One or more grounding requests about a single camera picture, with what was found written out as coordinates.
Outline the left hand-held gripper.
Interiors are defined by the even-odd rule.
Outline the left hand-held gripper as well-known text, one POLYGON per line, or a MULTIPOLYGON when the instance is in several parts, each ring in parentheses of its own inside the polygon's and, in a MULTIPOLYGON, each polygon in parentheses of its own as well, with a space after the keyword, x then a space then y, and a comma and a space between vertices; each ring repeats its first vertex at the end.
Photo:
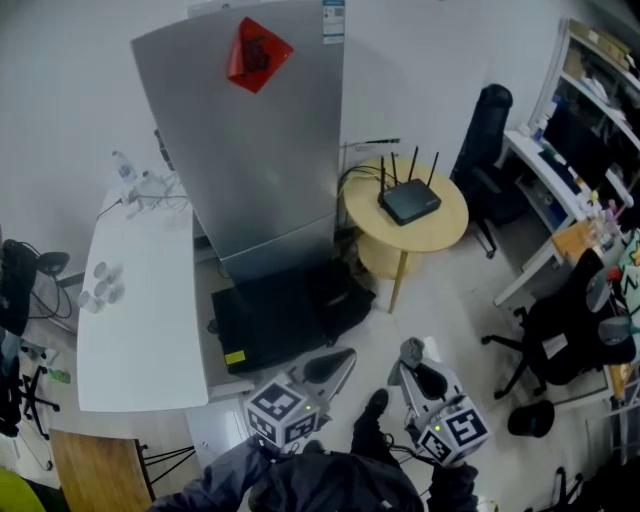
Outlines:
POLYGON ((329 403, 341 392, 357 361, 353 349, 322 349, 292 367, 295 380, 312 380, 312 392, 286 372, 278 372, 244 403, 248 428, 284 449, 320 428, 329 403))

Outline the white shelf unit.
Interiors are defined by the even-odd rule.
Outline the white shelf unit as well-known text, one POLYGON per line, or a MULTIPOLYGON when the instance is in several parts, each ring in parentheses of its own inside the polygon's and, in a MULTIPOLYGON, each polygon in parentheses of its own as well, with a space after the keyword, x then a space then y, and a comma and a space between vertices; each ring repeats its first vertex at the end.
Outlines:
POLYGON ((529 125, 559 103, 594 111, 595 131, 626 158, 640 163, 640 79, 598 46, 559 22, 557 39, 529 125))

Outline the light wooden desk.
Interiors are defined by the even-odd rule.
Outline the light wooden desk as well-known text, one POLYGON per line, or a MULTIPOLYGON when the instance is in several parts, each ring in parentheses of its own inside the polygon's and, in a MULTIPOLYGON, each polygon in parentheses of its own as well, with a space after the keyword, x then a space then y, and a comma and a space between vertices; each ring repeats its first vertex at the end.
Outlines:
POLYGON ((575 222, 551 237, 556 255, 563 261, 577 263, 582 254, 592 247, 590 221, 575 222))

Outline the white printed flat carton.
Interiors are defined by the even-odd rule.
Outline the white printed flat carton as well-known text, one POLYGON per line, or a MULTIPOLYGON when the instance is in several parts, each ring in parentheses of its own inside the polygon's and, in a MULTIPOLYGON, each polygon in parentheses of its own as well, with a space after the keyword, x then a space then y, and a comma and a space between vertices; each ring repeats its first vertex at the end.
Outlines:
POLYGON ((360 166, 370 159, 379 161, 381 156, 389 156, 392 152, 397 152, 400 143, 400 138, 345 142, 339 151, 340 171, 344 174, 349 169, 360 166))

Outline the white box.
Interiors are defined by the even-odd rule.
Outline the white box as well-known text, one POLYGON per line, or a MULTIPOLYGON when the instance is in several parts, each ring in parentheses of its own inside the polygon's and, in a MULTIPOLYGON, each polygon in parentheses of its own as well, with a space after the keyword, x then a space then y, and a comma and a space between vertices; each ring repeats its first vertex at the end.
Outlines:
POLYGON ((189 408, 185 415, 196 457, 202 469, 250 437, 242 403, 238 397, 189 408))

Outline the white desk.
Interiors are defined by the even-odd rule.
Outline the white desk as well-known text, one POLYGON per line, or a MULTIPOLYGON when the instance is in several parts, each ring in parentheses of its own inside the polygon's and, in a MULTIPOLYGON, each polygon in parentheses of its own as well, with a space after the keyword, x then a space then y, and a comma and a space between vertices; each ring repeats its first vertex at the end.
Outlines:
POLYGON ((547 263, 552 260, 556 260, 558 263, 563 262, 564 256, 553 244, 552 236, 559 234, 578 221, 593 219, 600 211, 605 210, 605 205, 599 204, 594 199, 593 191, 585 183, 579 185, 580 192, 575 194, 542 158, 541 152, 541 145, 531 137, 525 136, 517 130, 506 130, 503 135, 503 149, 498 166, 502 167, 508 156, 517 156, 557 201, 566 217, 558 225, 553 224, 550 218, 550 207, 544 206, 543 201, 533 191, 521 184, 520 179, 516 180, 516 185, 525 194, 530 206, 550 232, 550 236, 524 264, 518 278, 494 299, 496 306, 501 306, 523 288, 547 263))

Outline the black router with antennas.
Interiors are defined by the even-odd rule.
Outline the black router with antennas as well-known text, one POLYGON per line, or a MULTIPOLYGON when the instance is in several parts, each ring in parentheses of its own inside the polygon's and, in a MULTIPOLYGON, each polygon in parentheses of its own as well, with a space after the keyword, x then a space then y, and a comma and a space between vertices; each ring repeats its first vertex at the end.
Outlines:
POLYGON ((434 171, 431 171, 426 182, 413 177, 418 151, 419 147, 416 146, 405 181, 398 179, 396 156, 391 153, 391 185, 387 185, 386 181, 385 158, 380 158, 378 205, 399 226, 405 226, 437 211, 442 203, 441 198, 430 187, 434 171))

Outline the grey cloth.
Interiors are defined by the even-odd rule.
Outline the grey cloth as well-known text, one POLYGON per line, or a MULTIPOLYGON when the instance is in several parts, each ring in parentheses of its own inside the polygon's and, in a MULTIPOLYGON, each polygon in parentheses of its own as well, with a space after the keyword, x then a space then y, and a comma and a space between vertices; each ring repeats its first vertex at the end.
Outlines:
POLYGON ((411 337, 401 344, 399 357, 394 362, 387 379, 388 386, 401 384, 400 368, 402 366, 415 370, 422 363, 424 348, 424 342, 415 337, 411 337))

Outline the black swivel chair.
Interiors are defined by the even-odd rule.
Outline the black swivel chair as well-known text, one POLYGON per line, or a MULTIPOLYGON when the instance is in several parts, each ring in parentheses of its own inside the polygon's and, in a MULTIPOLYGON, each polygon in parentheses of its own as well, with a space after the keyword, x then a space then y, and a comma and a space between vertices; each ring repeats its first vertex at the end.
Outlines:
POLYGON ((38 365, 33 375, 23 375, 19 356, 31 348, 74 347, 77 309, 58 280, 69 260, 65 252, 41 253, 27 242, 8 239, 0 245, 0 434, 6 437, 17 437, 18 424, 27 419, 48 440, 37 406, 60 410, 36 396, 47 369, 38 365))

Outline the black monitor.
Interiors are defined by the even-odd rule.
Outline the black monitor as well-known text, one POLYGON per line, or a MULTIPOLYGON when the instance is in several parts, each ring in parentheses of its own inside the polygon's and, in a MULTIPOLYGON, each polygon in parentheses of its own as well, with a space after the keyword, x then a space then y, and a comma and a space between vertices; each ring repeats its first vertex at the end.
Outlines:
POLYGON ((549 118, 544 140, 591 189, 596 189, 614 162, 604 140, 566 106, 558 106, 549 118))

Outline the brown cardboard box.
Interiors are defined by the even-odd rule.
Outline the brown cardboard box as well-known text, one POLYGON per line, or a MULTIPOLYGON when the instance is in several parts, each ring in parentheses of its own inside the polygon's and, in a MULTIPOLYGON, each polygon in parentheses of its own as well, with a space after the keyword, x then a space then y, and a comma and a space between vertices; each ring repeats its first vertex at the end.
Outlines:
POLYGON ((616 63, 620 64, 624 69, 630 69, 630 48, 617 38, 597 30, 592 30, 588 26, 574 20, 569 20, 569 30, 571 33, 588 40, 593 45, 598 46, 605 54, 607 54, 616 63))

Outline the person's left forearm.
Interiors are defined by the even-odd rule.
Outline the person's left forearm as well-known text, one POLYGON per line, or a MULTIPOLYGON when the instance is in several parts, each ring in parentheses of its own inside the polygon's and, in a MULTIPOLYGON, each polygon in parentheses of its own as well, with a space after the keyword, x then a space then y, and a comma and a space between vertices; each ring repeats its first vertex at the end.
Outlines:
POLYGON ((267 472, 276 455, 251 437, 209 464, 181 492, 156 500, 146 512, 238 512, 245 493, 267 472))

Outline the person's dark trouser leg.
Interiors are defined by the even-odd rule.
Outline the person's dark trouser leg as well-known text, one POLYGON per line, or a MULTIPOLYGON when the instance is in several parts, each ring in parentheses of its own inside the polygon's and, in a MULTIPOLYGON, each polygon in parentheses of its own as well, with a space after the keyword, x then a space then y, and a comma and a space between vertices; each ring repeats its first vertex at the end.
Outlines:
POLYGON ((353 426, 350 453, 399 468, 380 429, 379 420, 389 403, 389 393, 381 388, 373 393, 353 426))

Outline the black office chair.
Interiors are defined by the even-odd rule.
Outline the black office chair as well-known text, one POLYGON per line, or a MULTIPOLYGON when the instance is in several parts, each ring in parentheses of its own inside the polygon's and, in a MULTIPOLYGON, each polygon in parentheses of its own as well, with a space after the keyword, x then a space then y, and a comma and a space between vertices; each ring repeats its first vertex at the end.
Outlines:
POLYGON ((628 316, 615 313, 610 297, 607 269, 589 248, 555 293, 514 311, 523 329, 519 340, 482 337, 483 345, 494 342, 522 354, 510 381, 494 398, 505 397, 527 369, 539 382, 534 389, 539 396, 549 384, 564 386, 589 370, 640 363, 640 332, 628 316))
POLYGON ((484 87, 452 171, 469 210, 469 219, 486 238, 486 257, 494 257, 497 246, 488 225, 509 224, 529 208, 525 195, 513 178, 496 166, 502 154, 504 130, 513 105, 511 92, 499 84, 484 87))

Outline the black bag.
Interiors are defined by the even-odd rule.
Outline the black bag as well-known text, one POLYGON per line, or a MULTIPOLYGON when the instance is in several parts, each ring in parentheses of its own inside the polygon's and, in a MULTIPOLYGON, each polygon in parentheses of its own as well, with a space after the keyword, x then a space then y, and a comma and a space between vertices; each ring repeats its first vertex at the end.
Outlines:
POLYGON ((329 346, 365 320, 376 298, 338 259, 307 271, 304 282, 329 346))

